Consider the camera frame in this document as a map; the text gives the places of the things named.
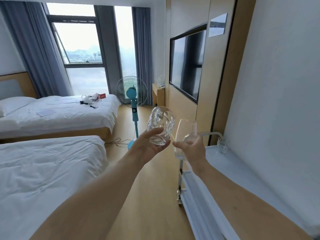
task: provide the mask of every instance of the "blue standing fan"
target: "blue standing fan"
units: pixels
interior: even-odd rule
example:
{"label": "blue standing fan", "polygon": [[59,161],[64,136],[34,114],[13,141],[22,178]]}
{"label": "blue standing fan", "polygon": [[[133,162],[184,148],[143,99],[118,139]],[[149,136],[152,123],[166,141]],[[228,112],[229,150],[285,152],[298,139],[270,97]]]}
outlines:
{"label": "blue standing fan", "polygon": [[[138,133],[138,110],[140,105],[143,105],[148,96],[148,89],[144,81],[135,76],[126,76],[120,79],[116,85],[117,98],[121,104],[132,108],[132,120],[134,121],[136,137]],[[134,140],[128,144],[128,149],[131,148]]]}

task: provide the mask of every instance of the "flat screen tv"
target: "flat screen tv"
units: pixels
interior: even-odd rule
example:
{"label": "flat screen tv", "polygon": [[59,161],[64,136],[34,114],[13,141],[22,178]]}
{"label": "flat screen tv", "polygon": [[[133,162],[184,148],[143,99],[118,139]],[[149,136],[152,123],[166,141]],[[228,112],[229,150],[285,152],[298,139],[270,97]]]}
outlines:
{"label": "flat screen tv", "polygon": [[169,83],[198,102],[206,25],[170,40]]}

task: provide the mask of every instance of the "blue curtain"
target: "blue curtain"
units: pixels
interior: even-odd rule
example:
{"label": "blue curtain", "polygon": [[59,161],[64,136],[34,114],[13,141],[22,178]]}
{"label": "blue curtain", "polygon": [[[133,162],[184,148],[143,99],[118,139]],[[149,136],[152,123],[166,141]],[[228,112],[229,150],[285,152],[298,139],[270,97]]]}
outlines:
{"label": "blue curtain", "polygon": [[136,49],[137,77],[146,84],[148,95],[145,105],[152,105],[152,39],[151,10],[149,7],[132,7],[134,46]]}
{"label": "blue curtain", "polygon": [[38,97],[72,95],[42,4],[0,1],[0,8]]}

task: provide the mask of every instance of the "wooden headboard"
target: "wooden headboard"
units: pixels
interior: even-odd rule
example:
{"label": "wooden headboard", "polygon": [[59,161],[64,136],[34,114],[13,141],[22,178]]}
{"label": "wooden headboard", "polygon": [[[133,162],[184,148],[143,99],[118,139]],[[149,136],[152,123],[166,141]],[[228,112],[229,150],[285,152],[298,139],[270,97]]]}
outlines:
{"label": "wooden headboard", "polygon": [[28,72],[0,76],[0,100],[18,96],[38,98]]}

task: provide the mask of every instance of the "red packet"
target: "red packet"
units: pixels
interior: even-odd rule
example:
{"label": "red packet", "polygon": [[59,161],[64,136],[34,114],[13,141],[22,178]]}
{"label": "red packet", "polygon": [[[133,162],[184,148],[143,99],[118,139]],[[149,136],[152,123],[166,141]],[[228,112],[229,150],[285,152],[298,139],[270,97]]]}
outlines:
{"label": "red packet", "polygon": [[103,94],[98,94],[98,99],[104,99],[106,98],[106,94],[103,93]]}

